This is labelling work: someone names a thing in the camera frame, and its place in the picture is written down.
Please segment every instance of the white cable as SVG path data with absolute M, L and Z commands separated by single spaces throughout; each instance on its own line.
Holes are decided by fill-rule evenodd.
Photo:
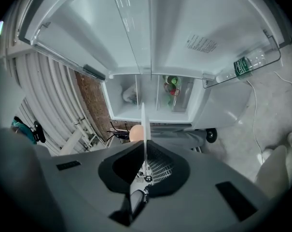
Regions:
M 281 80 L 283 80 L 284 82 L 287 82 L 287 83 L 292 84 L 292 82 L 283 79 L 283 78 L 282 78 L 277 72 L 274 72 L 274 73 L 277 74 L 277 76 L 278 76 Z M 249 81 L 247 81 L 247 82 L 248 82 L 248 83 L 251 85 L 251 87 L 253 88 L 254 96 L 255 96 L 255 112 L 254 112 L 254 119 L 253 119 L 253 135 L 254 135 L 254 138 L 255 138 L 256 144 L 258 145 L 259 149 L 261 150 L 262 163 L 264 163 L 263 152 L 262 152 L 262 149 L 261 149 L 260 145 L 258 144 L 258 141 L 257 141 L 256 136 L 255 136 L 255 133 L 254 133 L 255 116 L 256 116 L 256 110 L 257 110 L 256 92 L 255 92 L 255 88 L 253 87 L 253 85 L 252 85 Z
M 253 135 L 254 135 L 254 138 L 255 138 L 255 141 L 256 141 L 256 144 L 257 146 L 259 147 L 260 151 L 261 151 L 261 157 L 262 157 L 262 164 L 264 163 L 264 160 L 263 160 L 263 152 L 262 152 L 262 148 L 260 147 L 257 139 L 256 139 L 256 136 L 255 136 L 255 133 L 254 133 L 254 125 L 255 125 L 255 116 L 256 116 L 256 110 L 257 110 L 257 99 L 256 99 L 256 93 L 255 93 L 255 88 L 253 87 L 253 85 L 247 80 L 247 82 L 251 85 L 251 87 L 253 88 L 253 91 L 254 91 L 254 96 L 255 96 L 255 112 L 254 112 L 254 119 L 253 119 Z
M 283 79 L 277 72 L 274 72 L 275 74 L 277 74 L 277 76 L 280 78 L 280 79 L 282 79 L 284 82 L 287 82 L 287 83 L 290 83 L 290 84 L 292 84 L 292 82 L 290 82 L 290 81 L 288 81 L 288 80 L 285 80 L 285 79 Z

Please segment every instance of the bottle label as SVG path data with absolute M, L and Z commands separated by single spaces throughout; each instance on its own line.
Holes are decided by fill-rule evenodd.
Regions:
M 248 73 L 250 70 L 248 62 L 246 61 L 246 57 L 242 57 L 238 61 L 234 62 L 234 69 L 236 76 L 241 76 L 245 73 Z

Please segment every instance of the water bottle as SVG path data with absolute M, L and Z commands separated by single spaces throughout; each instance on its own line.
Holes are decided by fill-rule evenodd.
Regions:
M 163 79 L 168 84 L 176 85 L 179 82 L 179 78 L 175 75 L 163 75 Z
M 249 73 L 254 69 L 266 65 L 265 54 L 262 49 L 255 49 L 247 56 L 242 57 L 238 61 L 234 62 L 234 68 L 229 68 L 227 71 L 221 72 L 216 81 L 222 83 L 234 77 L 241 79 L 241 75 Z

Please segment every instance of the refrigerator door shelf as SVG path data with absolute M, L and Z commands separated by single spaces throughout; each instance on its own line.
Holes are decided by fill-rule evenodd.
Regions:
M 216 79 L 209 80 L 203 78 L 204 88 L 214 85 L 232 84 L 238 81 L 245 81 L 248 77 L 260 75 L 270 71 L 276 71 L 282 67 L 281 52 L 273 36 L 267 37 L 267 42 L 255 46 L 254 49 L 248 49 L 229 63 L 217 75 Z

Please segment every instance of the sticker label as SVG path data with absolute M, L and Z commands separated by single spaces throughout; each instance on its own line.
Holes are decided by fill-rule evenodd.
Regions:
M 240 76 L 245 73 L 248 73 L 250 69 L 246 61 L 246 57 L 242 57 L 238 61 L 234 62 L 234 69 L 235 69 L 236 76 Z
M 206 37 L 202 37 L 196 33 L 191 32 L 185 47 L 199 52 L 209 53 L 212 52 L 218 43 Z

